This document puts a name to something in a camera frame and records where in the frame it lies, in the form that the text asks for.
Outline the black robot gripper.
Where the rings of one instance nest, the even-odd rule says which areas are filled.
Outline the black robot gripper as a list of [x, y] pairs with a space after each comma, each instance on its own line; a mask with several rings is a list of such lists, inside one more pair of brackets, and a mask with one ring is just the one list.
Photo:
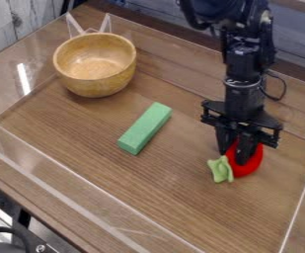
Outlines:
[[278, 146], [282, 123], [265, 111], [265, 87], [254, 83], [226, 80], [224, 101], [205, 100], [201, 122], [216, 129], [220, 153], [225, 154], [238, 140], [236, 160], [245, 165], [254, 155], [257, 145]]

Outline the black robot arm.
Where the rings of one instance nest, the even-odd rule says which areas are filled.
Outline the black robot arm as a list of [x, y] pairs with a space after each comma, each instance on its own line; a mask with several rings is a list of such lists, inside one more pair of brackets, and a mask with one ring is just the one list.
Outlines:
[[188, 24], [220, 36], [226, 64], [222, 101], [205, 100], [201, 121], [216, 128], [220, 151], [236, 147], [244, 165], [257, 146], [278, 145], [282, 123], [265, 111], [269, 67], [276, 59], [268, 0], [178, 0]]

